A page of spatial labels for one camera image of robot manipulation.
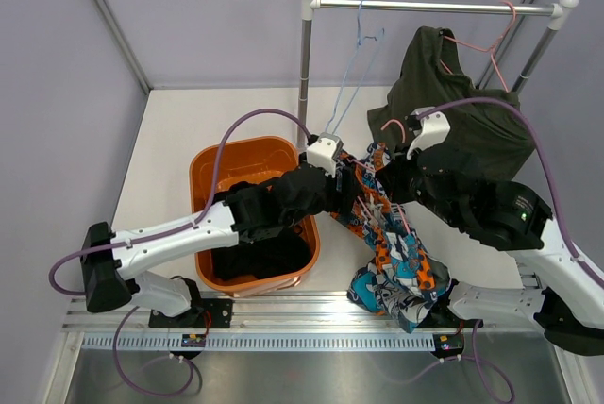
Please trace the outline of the pink wire hanger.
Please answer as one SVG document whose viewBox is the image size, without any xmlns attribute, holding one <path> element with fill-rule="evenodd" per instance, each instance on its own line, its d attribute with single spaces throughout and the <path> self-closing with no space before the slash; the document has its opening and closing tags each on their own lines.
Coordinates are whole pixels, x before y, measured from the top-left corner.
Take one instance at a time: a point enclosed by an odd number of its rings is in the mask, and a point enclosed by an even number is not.
<svg viewBox="0 0 604 404">
<path fill-rule="evenodd" d="M 466 47 L 468 49 L 472 49 L 475 51 L 478 51 L 480 53 L 483 54 L 487 54 L 489 56 L 490 59 L 490 63 L 493 65 L 493 68 L 495 70 L 495 74 L 497 76 L 497 78 L 499 79 L 499 82 L 501 83 L 501 86 L 503 88 L 503 90 L 508 93 L 510 91 L 509 86 L 507 85 L 504 76 L 502 75 L 499 66 L 497 64 L 497 60 L 495 59 L 495 52 L 497 47 L 502 43 L 502 41 L 506 38 L 506 36 L 508 35 L 508 33 L 510 32 L 510 30 L 512 29 L 512 27 L 514 26 L 514 24 L 516 23 L 516 19 L 517 19 L 517 11 L 516 8 L 514 7 L 513 3 L 509 0 L 500 0 L 499 1 L 500 4 L 503 4 L 505 6 L 507 6 L 511 12 L 511 19 L 509 20 L 509 22 L 507 23 L 506 27 L 502 30 L 501 34 L 494 40 L 494 42 L 489 46 L 489 47 L 479 47 L 476 45 L 473 45 L 471 43 L 468 42 L 462 42 L 454 37 L 451 36 L 447 36 L 444 35 L 444 39 L 446 41 L 449 42 L 453 42 L 457 45 L 460 45 L 462 47 Z"/>
<path fill-rule="evenodd" d="M 381 226 L 381 219 L 385 218 L 385 213 L 391 214 L 394 221 L 398 221 L 405 231 L 405 236 L 411 235 L 412 230 L 408 223 L 405 212 L 399 204 L 391 202 L 385 194 L 384 189 L 378 182 L 376 173 L 377 170 L 370 164 L 363 163 L 356 159 L 349 159 L 353 164 L 361 168 L 361 173 L 367 177 L 361 177 L 361 186 L 363 192 L 368 194 L 367 197 L 362 196 L 360 204 L 365 209 L 367 215 L 372 220 L 375 226 Z"/>
</svg>

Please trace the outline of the black shorts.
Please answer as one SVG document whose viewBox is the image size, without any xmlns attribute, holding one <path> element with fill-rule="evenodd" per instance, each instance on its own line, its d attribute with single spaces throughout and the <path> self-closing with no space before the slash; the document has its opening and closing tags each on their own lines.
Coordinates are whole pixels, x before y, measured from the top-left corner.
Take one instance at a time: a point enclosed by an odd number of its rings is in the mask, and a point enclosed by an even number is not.
<svg viewBox="0 0 604 404">
<path fill-rule="evenodd" d="M 210 251 L 213 274 L 221 280 L 286 275 L 311 259 L 308 244 L 294 228 L 299 214 L 284 210 L 272 194 L 271 178 L 261 184 L 242 181 L 218 192 L 213 201 L 232 209 L 240 242 Z"/>
</svg>

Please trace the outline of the patterned blue orange shorts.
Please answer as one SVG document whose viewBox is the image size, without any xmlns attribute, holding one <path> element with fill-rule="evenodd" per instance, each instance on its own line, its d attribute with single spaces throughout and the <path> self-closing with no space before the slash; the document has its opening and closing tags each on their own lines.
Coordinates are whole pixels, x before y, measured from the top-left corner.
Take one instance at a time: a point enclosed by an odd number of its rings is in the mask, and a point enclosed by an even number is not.
<svg viewBox="0 0 604 404">
<path fill-rule="evenodd" d="M 332 213 L 331 217 L 360 238 L 373 253 L 373 258 L 355 272 L 347 298 L 366 311 L 390 316 L 400 328 L 411 333 L 448 291 L 451 277 L 443 263 L 429 256 L 406 212 L 411 235 L 405 236 L 401 224 L 388 212 L 381 219 L 381 226 L 372 223 L 360 204 L 361 197 L 368 196 L 361 186 L 361 177 L 367 175 L 349 159 L 370 164 L 380 171 L 390 163 L 392 156 L 383 143 L 370 144 L 361 159 L 346 151 L 340 153 L 337 169 L 348 164 L 355 166 L 361 191 L 349 213 Z"/>
</svg>

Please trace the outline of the blue wire hanger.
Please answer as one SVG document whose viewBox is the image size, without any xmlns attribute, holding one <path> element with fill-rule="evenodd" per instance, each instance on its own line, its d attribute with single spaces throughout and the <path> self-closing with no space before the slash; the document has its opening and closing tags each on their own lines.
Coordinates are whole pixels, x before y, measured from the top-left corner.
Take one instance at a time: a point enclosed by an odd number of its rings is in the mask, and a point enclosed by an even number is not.
<svg viewBox="0 0 604 404">
<path fill-rule="evenodd" d="M 332 106 L 332 112 L 330 117 L 328 118 L 325 124 L 325 132 L 335 135 L 342 125 L 346 115 L 350 111 L 353 106 L 361 87 L 363 86 L 365 79 L 368 77 L 369 72 L 372 70 L 376 58 L 382 48 L 382 44 L 386 35 L 386 31 L 384 27 L 376 30 L 373 34 L 367 34 L 362 27 L 362 11 L 364 10 L 365 3 L 368 0 L 360 0 L 357 7 L 356 14 L 356 40 L 355 40 L 355 48 L 352 56 L 348 60 L 346 64 L 346 68 L 344 70 L 344 75 L 341 80 L 340 87 L 338 89 L 336 98 L 334 100 Z M 344 104 L 344 107 L 340 109 L 340 105 L 343 102 L 344 90 L 349 87 L 350 75 L 351 72 L 355 69 L 357 61 L 359 60 L 359 56 L 363 47 L 372 42 L 374 46 L 374 50 L 369 58 L 366 68 L 361 74 L 361 77 L 357 80 L 356 85 L 354 86 L 352 92 L 350 93 L 350 97 L 347 102 Z"/>
</svg>

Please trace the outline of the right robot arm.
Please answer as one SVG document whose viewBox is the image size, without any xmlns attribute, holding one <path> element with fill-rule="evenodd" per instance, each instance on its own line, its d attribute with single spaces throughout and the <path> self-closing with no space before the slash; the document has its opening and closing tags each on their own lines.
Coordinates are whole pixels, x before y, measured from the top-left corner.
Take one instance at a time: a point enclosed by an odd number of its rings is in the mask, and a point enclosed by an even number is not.
<svg viewBox="0 0 604 404">
<path fill-rule="evenodd" d="M 428 301 L 428 317 L 536 328 L 558 348 L 603 353 L 603 272 L 562 231 L 562 221 L 530 187 L 487 179 L 478 163 L 444 143 L 398 153 L 377 180 L 394 203 L 416 202 L 448 226 L 504 252 L 541 280 L 537 288 L 490 289 L 455 280 Z"/>
</svg>

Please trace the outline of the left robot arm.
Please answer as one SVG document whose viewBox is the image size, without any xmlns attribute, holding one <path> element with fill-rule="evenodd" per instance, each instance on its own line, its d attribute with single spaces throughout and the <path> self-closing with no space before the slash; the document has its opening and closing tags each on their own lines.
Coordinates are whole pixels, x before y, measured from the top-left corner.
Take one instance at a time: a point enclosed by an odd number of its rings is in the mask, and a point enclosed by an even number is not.
<svg viewBox="0 0 604 404">
<path fill-rule="evenodd" d="M 237 185 L 223 200 L 164 225 L 116 233 L 107 223 L 93 225 L 87 235 L 91 251 L 80 262 L 86 309 L 103 313 L 132 304 L 192 327 L 203 314 L 196 285 L 187 278 L 157 275 L 153 267 L 205 250 L 274 238 L 321 212 L 348 214 L 360 193 L 353 166 L 330 176 L 302 163 L 260 184 Z"/>
</svg>

